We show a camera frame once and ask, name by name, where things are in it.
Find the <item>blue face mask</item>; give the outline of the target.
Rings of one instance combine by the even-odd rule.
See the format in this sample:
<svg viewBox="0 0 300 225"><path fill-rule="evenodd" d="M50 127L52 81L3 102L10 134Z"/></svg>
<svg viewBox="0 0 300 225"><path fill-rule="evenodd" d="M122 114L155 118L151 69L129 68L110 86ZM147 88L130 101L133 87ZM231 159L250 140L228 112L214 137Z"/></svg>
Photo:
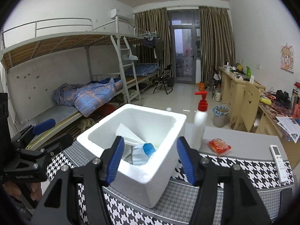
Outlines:
<svg viewBox="0 0 300 225"><path fill-rule="evenodd" d="M149 158L156 152L151 143L135 145L132 148L132 164L135 166L144 165Z"/></svg>

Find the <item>wooden desk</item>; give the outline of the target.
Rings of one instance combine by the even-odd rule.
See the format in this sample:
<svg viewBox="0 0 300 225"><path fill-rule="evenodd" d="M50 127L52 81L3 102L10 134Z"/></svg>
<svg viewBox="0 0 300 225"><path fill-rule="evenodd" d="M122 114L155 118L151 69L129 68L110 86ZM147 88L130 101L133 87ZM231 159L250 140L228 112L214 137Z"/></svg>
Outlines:
<svg viewBox="0 0 300 225"><path fill-rule="evenodd" d="M244 87L246 81L236 79L236 74L227 72L225 69L219 69L221 73L221 100L227 104L230 110L228 121L234 127L237 117L241 111L244 102ZM299 164L299 142L287 141L284 139L280 127L277 125L277 112L270 106L259 102L257 116L260 116L259 124L251 130L252 133L277 136L286 152L292 168ZM246 131L244 125L238 130Z"/></svg>

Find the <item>houndstooth table mat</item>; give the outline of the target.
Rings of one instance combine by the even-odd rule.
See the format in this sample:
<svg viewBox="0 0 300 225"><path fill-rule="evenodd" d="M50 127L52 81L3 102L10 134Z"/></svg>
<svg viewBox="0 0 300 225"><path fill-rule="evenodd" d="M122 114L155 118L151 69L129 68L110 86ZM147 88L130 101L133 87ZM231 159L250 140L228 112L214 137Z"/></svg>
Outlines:
<svg viewBox="0 0 300 225"><path fill-rule="evenodd" d="M199 188L189 224L213 223L219 183L224 184L221 224L282 224L297 206L292 190L283 191L279 219L273 220L241 166L214 164L190 148L184 137L178 139L176 147L188 181ZM49 224L81 224L77 187L82 184L88 223L112 224L103 188L116 179L124 148L124 139L116 137L110 148L86 165L62 166L46 191L43 220Z"/></svg>

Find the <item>brown curtain right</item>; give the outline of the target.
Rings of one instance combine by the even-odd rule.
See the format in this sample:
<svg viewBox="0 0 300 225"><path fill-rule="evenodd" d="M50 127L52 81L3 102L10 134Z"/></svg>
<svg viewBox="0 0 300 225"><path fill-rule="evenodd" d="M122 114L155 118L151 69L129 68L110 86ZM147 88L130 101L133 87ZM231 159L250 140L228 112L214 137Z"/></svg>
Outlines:
<svg viewBox="0 0 300 225"><path fill-rule="evenodd" d="M201 79L210 82L209 72L228 62L236 63L235 45L231 20L227 9L218 7L199 7Z"/></svg>

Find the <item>white air conditioner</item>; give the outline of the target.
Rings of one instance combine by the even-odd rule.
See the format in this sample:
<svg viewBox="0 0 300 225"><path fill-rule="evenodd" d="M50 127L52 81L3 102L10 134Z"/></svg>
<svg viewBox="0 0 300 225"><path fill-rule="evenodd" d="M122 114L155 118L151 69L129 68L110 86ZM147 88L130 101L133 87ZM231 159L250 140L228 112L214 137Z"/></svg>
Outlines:
<svg viewBox="0 0 300 225"><path fill-rule="evenodd" d="M125 21L130 21L132 20L131 17L122 15L119 11L119 9L115 8L111 10L111 19L116 19L116 17L118 17L118 19L122 19Z"/></svg>

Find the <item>white remote control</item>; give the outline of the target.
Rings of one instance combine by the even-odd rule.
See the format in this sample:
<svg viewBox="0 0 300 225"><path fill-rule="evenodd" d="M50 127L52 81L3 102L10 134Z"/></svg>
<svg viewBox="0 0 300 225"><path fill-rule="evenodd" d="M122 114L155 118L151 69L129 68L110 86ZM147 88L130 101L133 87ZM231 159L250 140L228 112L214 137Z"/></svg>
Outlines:
<svg viewBox="0 0 300 225"><path fill-rule="evenodd" d="M273 159L274 159L274 162L276 165L279 181L280 181L280 183L286 183L288 181L288 173L287 173L283 158L278 149L278 146L270 145L269 148L270 148L271 154L273 156Z"/></svg>

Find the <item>anime girl wall poster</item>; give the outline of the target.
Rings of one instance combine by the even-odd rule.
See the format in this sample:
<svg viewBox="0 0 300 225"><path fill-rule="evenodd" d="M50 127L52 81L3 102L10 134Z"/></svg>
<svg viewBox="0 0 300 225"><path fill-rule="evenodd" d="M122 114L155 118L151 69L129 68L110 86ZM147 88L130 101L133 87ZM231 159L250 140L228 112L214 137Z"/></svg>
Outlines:
<svg viewBox="0 0 300 225"><path fill-rule="evenodd" d="M284 45L281 48L280 68L293 73L294 71L294 48L292 45Z"/></svg>

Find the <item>white styrofoam box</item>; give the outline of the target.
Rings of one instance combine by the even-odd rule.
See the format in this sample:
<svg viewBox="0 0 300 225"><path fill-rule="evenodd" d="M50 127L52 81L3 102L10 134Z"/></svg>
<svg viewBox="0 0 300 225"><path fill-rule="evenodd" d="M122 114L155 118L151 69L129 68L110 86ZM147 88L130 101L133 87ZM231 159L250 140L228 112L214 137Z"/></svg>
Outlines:
<svg viewBox="0 0 300 225"><path fill-rule="evenodd" d="M157 203L179 161L177 138L185 133L186 116L125 104L77 137L88 160L100 157L115 138L124 152L111 186L147 208Z"/></svg>

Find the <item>blue waste bin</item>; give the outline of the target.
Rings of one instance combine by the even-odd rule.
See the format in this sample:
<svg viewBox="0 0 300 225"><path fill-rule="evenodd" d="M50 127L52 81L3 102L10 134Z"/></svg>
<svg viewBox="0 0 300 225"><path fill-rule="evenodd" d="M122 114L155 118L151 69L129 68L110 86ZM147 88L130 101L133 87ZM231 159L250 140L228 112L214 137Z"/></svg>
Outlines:
<svg viewBox="0 0 300 225"><path fill-rule="evenodd" d="M227 123L227 116L229 112L229 108L225 106L215 106L213 108L213 125L218 128L224 127Z"/></svg>

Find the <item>brown curtain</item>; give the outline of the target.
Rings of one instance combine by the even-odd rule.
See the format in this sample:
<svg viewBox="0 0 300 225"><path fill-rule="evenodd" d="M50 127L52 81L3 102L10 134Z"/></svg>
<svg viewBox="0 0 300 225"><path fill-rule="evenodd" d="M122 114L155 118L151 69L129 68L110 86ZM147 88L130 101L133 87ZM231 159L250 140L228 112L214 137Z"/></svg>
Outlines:
<svg viewBox="0 0 300 225"><path fill-rule="evenodd" d="M218 7L199 7L201 79L210 82L209 72L228 62L236 63L235 45L231 20L227 9Z"/></svg>
<svg viewBox="0 0 300 225"><path fill-rule="evenodd" d="M141 64L157 63L161 76L171 64L171 34L166 8L138 12L134 15L135 32L142 38L137 46Z"/></svg>

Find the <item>white tissue paper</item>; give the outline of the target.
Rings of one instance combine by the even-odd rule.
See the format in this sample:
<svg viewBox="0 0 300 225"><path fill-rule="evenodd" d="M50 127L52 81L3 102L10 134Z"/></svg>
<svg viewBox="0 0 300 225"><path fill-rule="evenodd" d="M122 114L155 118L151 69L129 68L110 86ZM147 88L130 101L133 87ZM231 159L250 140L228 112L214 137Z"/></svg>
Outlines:
<svg viewBox="0 0 300 225"><path fill-rule="evenodd" d="M123 137L124 143L127 145L135 146L146 143L122 123L120 123L116 129L115 135Z"/></svg>

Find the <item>white lotion pump bottle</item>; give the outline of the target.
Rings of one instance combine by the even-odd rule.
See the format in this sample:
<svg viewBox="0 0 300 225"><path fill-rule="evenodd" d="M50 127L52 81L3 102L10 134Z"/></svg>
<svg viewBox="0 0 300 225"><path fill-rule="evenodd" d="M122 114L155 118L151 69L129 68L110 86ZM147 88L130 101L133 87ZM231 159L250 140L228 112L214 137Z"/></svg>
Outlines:
<svg viewBox="0 0 300 225"><path fill-rule="evenodd" d="M194 94L200 95L202 97L198 103L197 111L194 115L193 130L191 137L191 147L198 151L201 147L204 131L206 129L208 108L208 103L206 101L207 91L198 91Z"/></svg>

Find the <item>brown curtain left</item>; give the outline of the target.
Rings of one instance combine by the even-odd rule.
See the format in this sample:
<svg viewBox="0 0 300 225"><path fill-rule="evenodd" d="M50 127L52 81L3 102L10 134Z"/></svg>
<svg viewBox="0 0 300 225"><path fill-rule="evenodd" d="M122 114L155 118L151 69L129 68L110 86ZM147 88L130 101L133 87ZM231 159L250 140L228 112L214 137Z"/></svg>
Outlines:
<svg viewBox="0 0 300 225"><path fill-rule="evenodd" d="M166 8L138 12L134 15L135 32L142 38L137 46L141 64L157 63L161 76L171 64L171 34Z"/></svg>

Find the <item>papers on desk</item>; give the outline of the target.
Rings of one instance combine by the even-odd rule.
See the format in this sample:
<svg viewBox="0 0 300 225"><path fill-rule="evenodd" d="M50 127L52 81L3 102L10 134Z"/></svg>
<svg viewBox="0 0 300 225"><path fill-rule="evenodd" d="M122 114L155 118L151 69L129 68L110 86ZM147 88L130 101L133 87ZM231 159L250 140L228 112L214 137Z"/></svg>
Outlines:
<svg viewBox="0 0 300 225"><path fill-rule="evenodd" d="M299 141L300 126L292 117L276 117L277 125L280 127L283 137L294 143Z"/></svg>

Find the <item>blue plaid quilt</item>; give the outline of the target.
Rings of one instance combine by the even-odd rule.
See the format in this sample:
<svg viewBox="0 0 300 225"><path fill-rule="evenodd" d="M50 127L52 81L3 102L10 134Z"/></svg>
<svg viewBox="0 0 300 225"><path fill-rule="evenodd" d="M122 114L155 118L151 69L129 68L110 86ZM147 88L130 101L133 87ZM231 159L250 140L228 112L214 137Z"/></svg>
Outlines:
<svg viewBox="0 0 300 225"><path fill-rule="evenodd" d="M53 91L52 100L58 105L75 107L87 117L108 103L122 87L123 82L119 78L106 78L87 84L65 83Z"/></svg>

